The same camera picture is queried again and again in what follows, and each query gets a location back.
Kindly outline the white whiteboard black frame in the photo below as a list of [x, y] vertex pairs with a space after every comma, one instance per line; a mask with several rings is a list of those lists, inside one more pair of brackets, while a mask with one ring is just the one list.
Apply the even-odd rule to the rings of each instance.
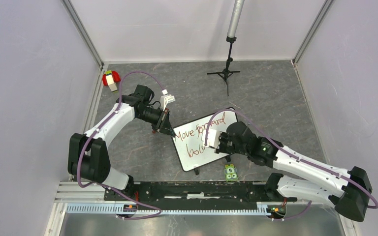
[[202, 135], [212, 116], [203, 116], [173, 128], [175, 137], [172, 142], [184, 172], [228, 156], [226, 153], [215, 153], [213, 148], [204, 146]]

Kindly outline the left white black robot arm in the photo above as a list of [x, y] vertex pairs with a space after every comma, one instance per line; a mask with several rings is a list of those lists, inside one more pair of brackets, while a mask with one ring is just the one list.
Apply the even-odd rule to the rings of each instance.
[[116, 194], [122, 200], [130, 200], [135, 194], [133, 177], [111, 166], [108, 147], [134, 119], [149, 123], [154, 132], [175, 137], [169, 120], [170, 111], [166, 107], [175, 97], [167, 90], [162, 93], [158, 101], [160, 106], [155, 108], [151, 102], [154, 92], [147, 86], [138, 85], [134, 93], [122, 95], [110, 113], [92, 129], [73, 134], [69, 140], [67, 171], [77, 179], [116, 188]]

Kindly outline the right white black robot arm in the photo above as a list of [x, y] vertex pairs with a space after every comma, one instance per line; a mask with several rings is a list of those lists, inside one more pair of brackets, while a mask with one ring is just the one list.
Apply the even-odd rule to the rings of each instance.
[[373, 190], [364, 169], [354, 166], [348, 170], [319, 162], [278, 141], [255, 135], [242, 121], [229, 125], [224, 132], [209, 129], [203, 136], [207, 138], [206, 146], [215, 153], [244, 155], [256, 165], [299, 177], [272, 173], [264, 188], [269, 200], [296, 198], [321, 202], [343, 217], [364, 221]]

